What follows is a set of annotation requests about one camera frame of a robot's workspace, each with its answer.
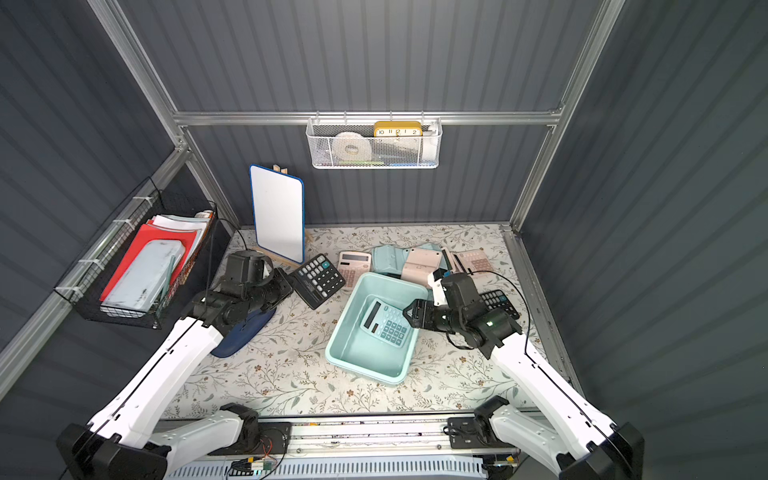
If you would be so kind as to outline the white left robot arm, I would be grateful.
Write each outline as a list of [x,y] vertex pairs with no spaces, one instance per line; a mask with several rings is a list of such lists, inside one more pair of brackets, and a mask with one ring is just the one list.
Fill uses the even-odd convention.
[[87,424],[68,425],[56,440],[74,479],[163,479],[217,451],[251,454],[271,439],[258,413],[227,403],[210,416],[165,433],[155,427],[178,390],[220,344],[236,352],[232,335],[255,335],[249,321],[270,318],[293,292],[288,273],[271,258],[241,250],[228,256],[223,278],[197,293],[170,334],[130,382]]

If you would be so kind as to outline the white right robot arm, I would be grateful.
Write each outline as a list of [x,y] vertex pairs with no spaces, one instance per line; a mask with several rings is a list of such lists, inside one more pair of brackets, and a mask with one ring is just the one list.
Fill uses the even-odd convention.
[[645,441],[631,424],[618,425],[590,404],[538,352],[503,308],[491,309],[470,275],[438,269],[428,276],[431,300],[404,310],[415,329],[458,334],[509,375],[546,421],[532,420],[500,395],[475,411],[473,433],[514,445],[560,479],[639,479]]

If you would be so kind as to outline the mint green storage box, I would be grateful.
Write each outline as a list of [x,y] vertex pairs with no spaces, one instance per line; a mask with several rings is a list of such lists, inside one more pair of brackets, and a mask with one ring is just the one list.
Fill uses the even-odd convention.
[[365,273],[357,281],[325,350],[329,363],[389,386],[407,376],[419,331],[412,330],[401,348],[380,342],[360,329],[362,316],[374,299],[403,311],[415,299],[428,299],[428,290],[418,284]]

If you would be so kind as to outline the teal calculator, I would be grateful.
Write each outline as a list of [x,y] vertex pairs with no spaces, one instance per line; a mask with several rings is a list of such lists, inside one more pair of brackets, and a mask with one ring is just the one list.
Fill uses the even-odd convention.
[[380,299],[371,302],[362,316],[360,329],[395,348],[403,347],[413,330],[401,309]]

